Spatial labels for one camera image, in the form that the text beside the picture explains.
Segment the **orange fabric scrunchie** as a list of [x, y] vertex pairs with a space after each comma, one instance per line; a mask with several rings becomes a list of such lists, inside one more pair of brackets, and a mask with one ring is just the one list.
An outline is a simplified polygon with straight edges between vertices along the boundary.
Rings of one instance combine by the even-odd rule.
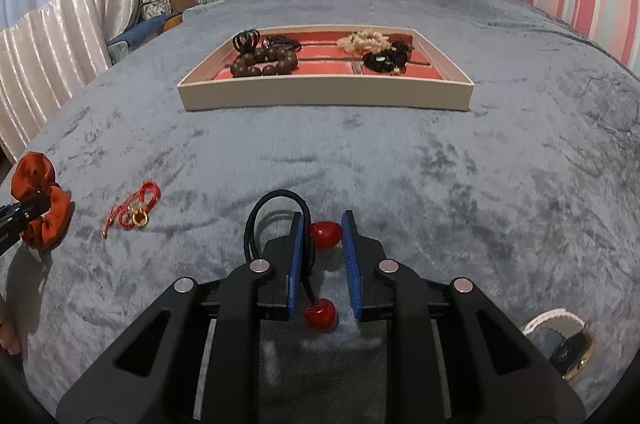
[[20, 203], [17, 228], [29, 248], [47, 251], [60, 241], [72, 216], [72, 201], [56, 181], [52, 162], [28, 151], [11, 179], [11, 195]]

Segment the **black tie with red cherries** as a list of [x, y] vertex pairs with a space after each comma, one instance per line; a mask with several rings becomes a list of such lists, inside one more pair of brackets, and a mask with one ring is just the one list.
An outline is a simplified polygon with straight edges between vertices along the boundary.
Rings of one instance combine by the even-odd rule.
[[318, 297], [314, 293], [310, 277], [314, 269], [316, 252], [332, 250], [341, 241], [343, 230], [340, 225], [330, 221], [311, 222], [310, 210], [306, 201], [294, 191], [276, 189], [267, 192], [256, 202], [248, 215], [243, 236], [245, 258], [247, 261], [254, 261], [262, 257], [255, 236], [257, 215], [265, 204], [277, 198], [294, 201], [302, 212], [302, 221], [300, 222], [302, 236], [299, 244], [300, 266], [296, 285], [303, 288], [307, 297], [308, 303], [304, 309], [305, 321], [311, 329], [329, 332], [337, 325], [337, 311], [330, 300]]

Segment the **beige jewelry tray red lining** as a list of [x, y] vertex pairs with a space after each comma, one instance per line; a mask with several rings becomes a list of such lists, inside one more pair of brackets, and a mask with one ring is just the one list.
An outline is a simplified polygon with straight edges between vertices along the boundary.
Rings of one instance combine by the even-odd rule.
[[[389, 50], [352, 56], [336, 41], [372, 29]], [[414, 29], [308, 25], [241, 31], [178, 84], [187, 111], [265, 106], [378, 106], [465, 111], [473, 81]]]

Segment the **white sheer curtain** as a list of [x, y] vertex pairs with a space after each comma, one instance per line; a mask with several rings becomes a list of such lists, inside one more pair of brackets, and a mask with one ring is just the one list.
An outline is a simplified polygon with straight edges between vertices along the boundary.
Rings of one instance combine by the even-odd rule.
[[139, 10], [140, 0], [50, 0], [1, 31], [1, 147], [10, 160], [112, 66], [106, 43]]

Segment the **grey plush bed blanket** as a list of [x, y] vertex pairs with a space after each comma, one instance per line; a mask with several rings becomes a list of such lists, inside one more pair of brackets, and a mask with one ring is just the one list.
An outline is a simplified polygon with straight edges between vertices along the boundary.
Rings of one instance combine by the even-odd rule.
[[[474, 82], [465, 112], [277, 107], [189, 112], [177, 85], [233, 34], [409, 27]], [[2, 257], [1, 291], [40, 404], [58, 400], [175, 279], [242, 264], [266, 192], [356, 216], [436, 281], [471, 278], [516, 324], [563, 307], [596, 352], [596, 410], [639, 347], [639, 81], [522, 0], [227, 0], [95, 78], [30, 143], [74, 213], [64, 240]]]

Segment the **blue cushioned bench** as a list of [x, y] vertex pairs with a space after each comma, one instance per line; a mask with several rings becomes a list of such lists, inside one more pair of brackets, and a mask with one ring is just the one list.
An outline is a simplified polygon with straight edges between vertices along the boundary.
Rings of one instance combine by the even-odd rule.
[[165, 31], [182, 23], [181, 13], [167, 13], [142, 20], [106, 43], [111, 63], [116, 65], [138, 48], [157, 38]]

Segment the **cream floral scrunchie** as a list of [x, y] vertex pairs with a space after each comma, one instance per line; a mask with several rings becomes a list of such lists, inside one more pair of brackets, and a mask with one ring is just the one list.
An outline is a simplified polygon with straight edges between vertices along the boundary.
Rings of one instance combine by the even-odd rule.
[[352, 56], [378, 53], [392, 47], [388, 36], [372, 29], [349, 32], [346, 36], [338, 39], [336, 45]]

